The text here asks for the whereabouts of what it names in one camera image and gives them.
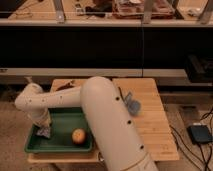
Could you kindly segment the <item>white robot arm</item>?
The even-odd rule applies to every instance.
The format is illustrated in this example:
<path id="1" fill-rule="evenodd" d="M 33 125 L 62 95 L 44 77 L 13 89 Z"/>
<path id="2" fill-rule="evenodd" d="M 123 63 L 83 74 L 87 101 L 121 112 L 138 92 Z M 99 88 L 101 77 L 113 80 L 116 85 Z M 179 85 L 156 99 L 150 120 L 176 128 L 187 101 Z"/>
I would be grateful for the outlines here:
<path id="1" fill-rule="evenodd" d="M 158 171 L 117 86 L 105 77 L 91 77 L 79 87 L 48 93 L 30 83 L 15 106 L 34 122 L 47 108 L 81 107 L 108 171 Z"/>

